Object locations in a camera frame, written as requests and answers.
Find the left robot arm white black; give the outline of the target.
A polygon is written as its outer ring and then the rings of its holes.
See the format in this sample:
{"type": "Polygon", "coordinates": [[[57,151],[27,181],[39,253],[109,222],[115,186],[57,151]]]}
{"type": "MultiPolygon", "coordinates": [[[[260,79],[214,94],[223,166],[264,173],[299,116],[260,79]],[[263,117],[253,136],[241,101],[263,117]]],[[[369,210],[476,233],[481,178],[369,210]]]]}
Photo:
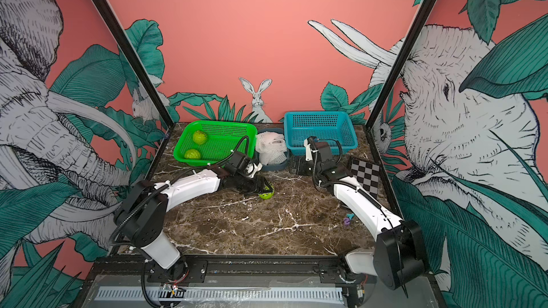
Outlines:
{"type": "Polygon", "coordinates": [[[224,168],[187,171],[175,182],[140,181],[116,210],[116,227],[109,237],[112,246],[129,245],[154,261],[160,268],[171,270],[181,259],[164,233],[166,215],[173,209],[202,195],[232,188],[245,195],[268,199],[274,193],[272,185],[262,175],[232,173],[224,168]]]}

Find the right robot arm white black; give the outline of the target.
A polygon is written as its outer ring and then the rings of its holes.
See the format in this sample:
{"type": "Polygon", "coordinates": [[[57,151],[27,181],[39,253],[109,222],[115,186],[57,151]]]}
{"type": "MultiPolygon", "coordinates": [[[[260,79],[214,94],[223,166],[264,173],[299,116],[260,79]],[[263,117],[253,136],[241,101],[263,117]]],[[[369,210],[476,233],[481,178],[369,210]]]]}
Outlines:
{"type": "Polygon", "coordinates": [[[348,207],[367,228],[374,248],[356,249],[344,256],[349,271],[371,275],[387,288],[405,289],[406,284],[430,270],[421,227],[382,206],[351,171],[335,159],[325,141],[304,140],[305,161],[318,191],[328,192],[348,207]]]}

